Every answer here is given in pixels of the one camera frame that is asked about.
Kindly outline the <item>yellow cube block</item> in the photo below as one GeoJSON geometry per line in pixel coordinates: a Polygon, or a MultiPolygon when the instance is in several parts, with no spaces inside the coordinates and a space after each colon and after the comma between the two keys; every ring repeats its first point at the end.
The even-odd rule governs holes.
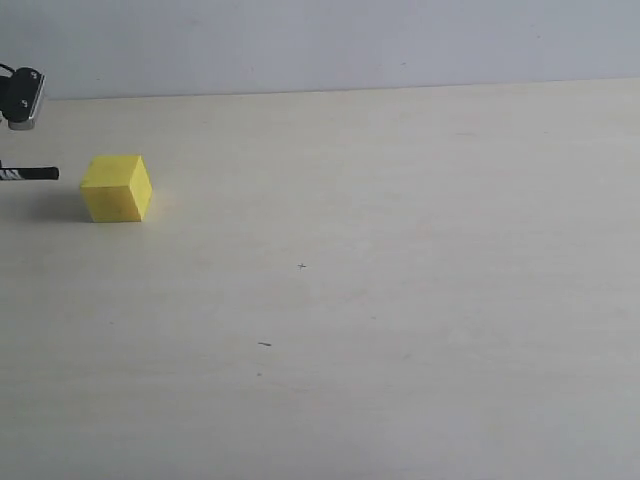
{"type": "Polygon", "coordinates": [[[141,155],[94,157],[80,191],[95,223],[142,222],[153,193],[141,155]]]}

